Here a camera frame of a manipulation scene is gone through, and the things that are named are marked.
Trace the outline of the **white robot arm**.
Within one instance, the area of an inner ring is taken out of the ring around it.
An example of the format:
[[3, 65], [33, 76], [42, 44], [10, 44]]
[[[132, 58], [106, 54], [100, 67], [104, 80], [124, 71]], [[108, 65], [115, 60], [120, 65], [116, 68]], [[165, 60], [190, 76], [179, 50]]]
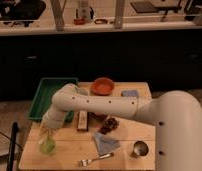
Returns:
[[156, 127], [156, 171], [202, 171], [202, 107], [184, 91], [158, 98], [90, 96], [74, 84], [56, 91], [42, 124], [57, 130], [69, 111], [114, 115]]

